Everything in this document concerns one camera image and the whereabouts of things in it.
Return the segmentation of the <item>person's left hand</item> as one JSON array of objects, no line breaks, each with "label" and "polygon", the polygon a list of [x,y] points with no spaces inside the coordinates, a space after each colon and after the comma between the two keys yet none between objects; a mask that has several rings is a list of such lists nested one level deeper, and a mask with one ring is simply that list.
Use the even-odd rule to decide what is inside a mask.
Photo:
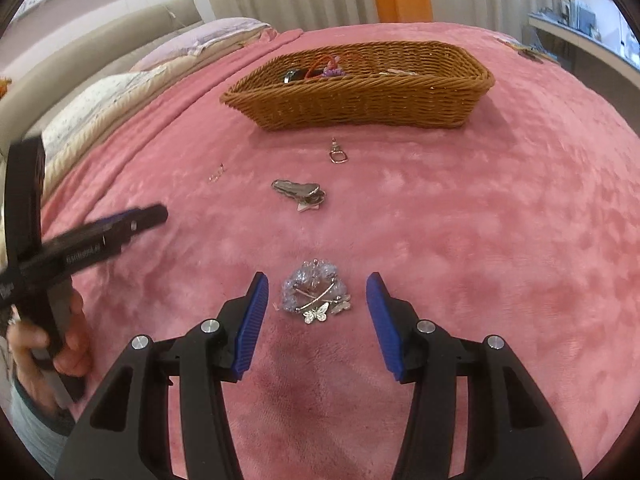
[{"label": "person's left hand", "polygon": [[[53,358],[53,366],[61,375],[85,377],[92,370],[90,334],[83,307],[81,294],[73,289],[63,318],[62,349]],[[48,348],[49,335],[46,331],[30,318],[21,316],[13,306],[6,340],[14,361],[15,376],[36,407],[46,415],[62,411],[44,371],[32,355],[32,350]]]}]

